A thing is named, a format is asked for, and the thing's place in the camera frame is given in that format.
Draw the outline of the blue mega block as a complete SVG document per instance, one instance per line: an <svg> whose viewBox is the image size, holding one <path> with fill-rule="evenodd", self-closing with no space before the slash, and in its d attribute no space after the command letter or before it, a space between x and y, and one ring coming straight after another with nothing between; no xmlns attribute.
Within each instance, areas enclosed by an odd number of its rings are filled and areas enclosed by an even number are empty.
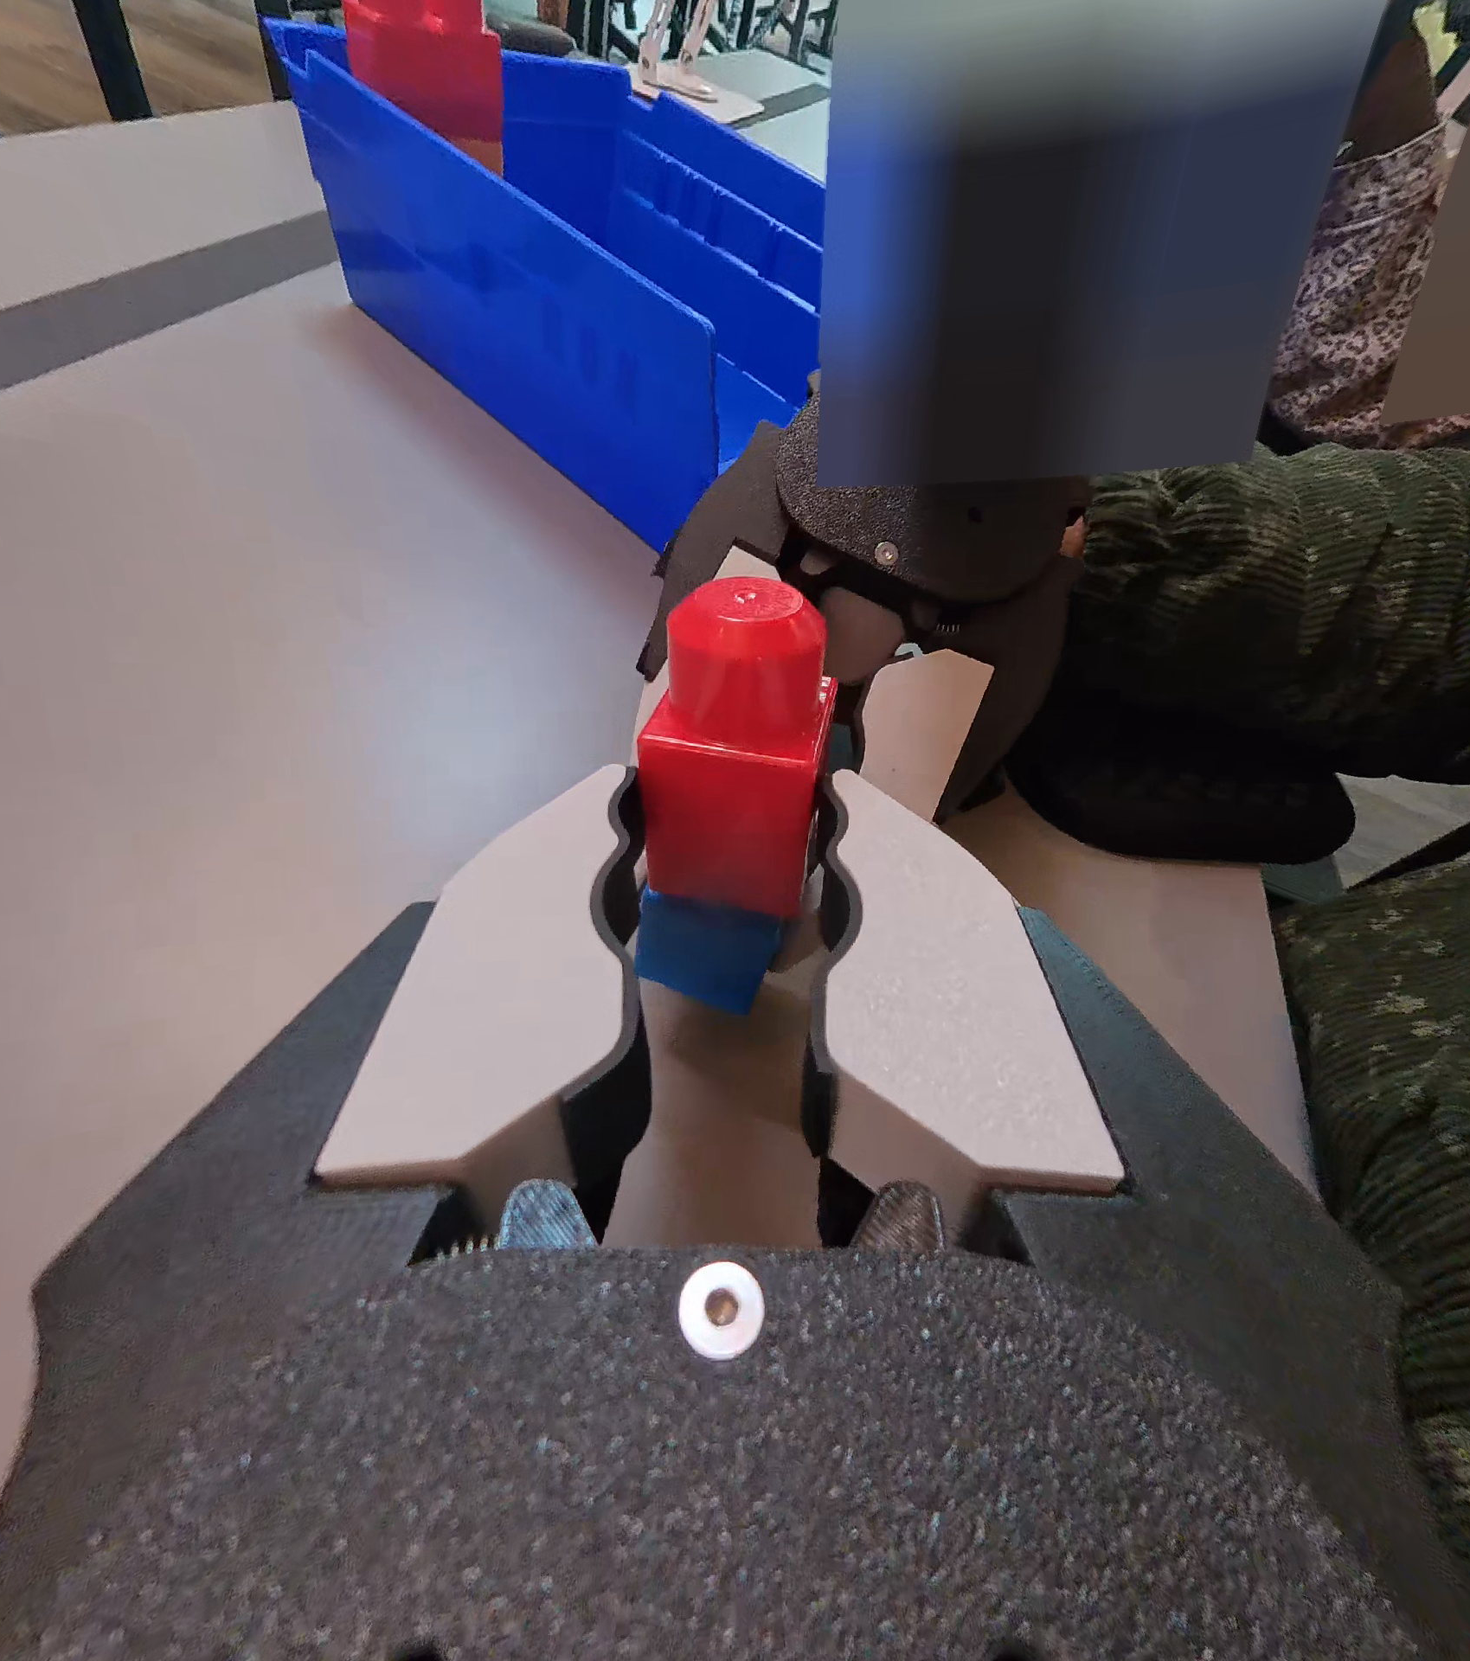
<svg viewBox="0 0 1470 1661"><path fill-rule="evenodd" d="M783 919L642 888L642 980L729 1015L749 1015L783 936Z"/></svg>

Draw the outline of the blue plastic bin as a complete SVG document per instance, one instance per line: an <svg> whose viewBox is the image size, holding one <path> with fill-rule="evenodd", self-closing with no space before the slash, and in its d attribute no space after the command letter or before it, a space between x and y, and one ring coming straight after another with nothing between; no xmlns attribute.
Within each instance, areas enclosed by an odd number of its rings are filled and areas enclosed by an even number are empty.
<svg viewBox="0 0 1470 1661"><path fill-rule="evenodd" d="M504 51L504 172L263 24L351 302L662 551L818 370L825 183L618 64Z"/></svg>

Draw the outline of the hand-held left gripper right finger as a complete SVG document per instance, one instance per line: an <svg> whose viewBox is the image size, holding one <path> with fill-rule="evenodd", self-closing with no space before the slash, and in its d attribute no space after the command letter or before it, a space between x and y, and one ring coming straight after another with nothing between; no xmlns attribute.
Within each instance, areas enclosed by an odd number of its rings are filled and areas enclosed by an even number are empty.
<svg viewBox="0 0 1470 1661"><path fill-rule="evenodd" d="M870 1191L922 1184L946 1219L995 1189L1116 1194L1123 1158L1014 894L860 773L828 777L822 824L811 1151Z"/></svg>

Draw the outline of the person's right forearm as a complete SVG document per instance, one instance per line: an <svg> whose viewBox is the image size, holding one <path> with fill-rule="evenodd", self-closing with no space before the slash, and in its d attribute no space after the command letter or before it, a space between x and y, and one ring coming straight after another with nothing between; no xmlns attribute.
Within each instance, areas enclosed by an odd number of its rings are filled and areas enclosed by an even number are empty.
<svg viewBox="0 0 1470 1661"><path fill-rule="evenodd" d="M1005 769L1073 839L1248 866L1344 846L1344 777L1470 785L1470 451L1100 481L1059 669Z"/></svg>

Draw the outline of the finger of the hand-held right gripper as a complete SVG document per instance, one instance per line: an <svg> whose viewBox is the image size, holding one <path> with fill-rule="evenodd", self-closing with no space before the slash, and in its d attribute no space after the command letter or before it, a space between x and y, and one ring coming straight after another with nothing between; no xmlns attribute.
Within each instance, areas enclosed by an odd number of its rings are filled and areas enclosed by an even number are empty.
<svg viewBox="0 0 1470 1661"><path fill-rule="evenodd" d="M916 819L935 819L995 669L955 649L903 655L883 664L849 713L856 767L836 769L836 813L849 815L856 783Z"/></svg>

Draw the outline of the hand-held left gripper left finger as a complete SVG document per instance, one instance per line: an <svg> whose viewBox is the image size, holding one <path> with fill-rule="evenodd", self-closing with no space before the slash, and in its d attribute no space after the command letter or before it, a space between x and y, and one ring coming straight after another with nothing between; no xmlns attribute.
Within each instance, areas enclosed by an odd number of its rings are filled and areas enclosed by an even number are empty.
<svg viewBox="0 0 1470 1661"><path fill-rule="evenodd" d="M461 1189L495 1229L543 1176L604 1237L651 1120L628 953L638 851L635 769L605 764L446 881L317 1158L323 1184Z"/></svg>

